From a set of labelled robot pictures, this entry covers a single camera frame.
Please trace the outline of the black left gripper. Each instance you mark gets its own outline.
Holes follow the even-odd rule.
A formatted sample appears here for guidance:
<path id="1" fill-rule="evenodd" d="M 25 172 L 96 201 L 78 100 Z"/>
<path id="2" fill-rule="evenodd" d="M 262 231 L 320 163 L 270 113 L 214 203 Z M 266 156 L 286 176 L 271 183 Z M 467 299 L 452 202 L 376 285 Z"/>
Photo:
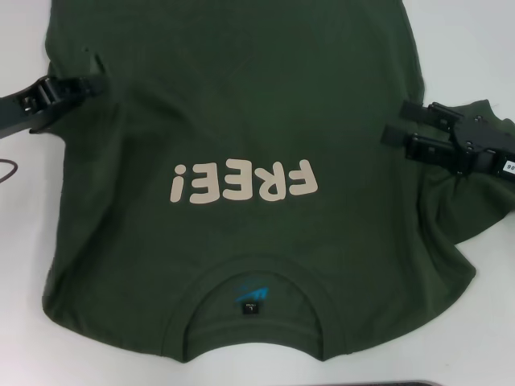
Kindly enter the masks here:
<path id="1" fill-rule="evenodd" d="M 103 76 L 37 80 L 24 90 L 1 98 L 1 138 L 33 126 L 42 127 L 54 101 L 95 97 L 106 88 Z"/>

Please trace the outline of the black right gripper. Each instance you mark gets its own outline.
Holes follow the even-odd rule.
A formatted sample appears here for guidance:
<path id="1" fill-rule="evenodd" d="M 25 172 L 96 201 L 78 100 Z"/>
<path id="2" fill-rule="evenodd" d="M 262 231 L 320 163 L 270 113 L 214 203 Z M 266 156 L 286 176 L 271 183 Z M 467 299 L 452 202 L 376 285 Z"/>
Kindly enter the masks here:
<path id="1" fill-rule="evenodd" d="M 381 143 L 402 148 L 406 159 L 440 166 L 452 174 L 514 176 L 514 136 L 496 129 L 482 116 L 459 120 L 458 112 L 440 103 L 424 107 L 404 101 L 401 117 L 446 133 L 452 129 L 451 144 L 387 125 Z"/>

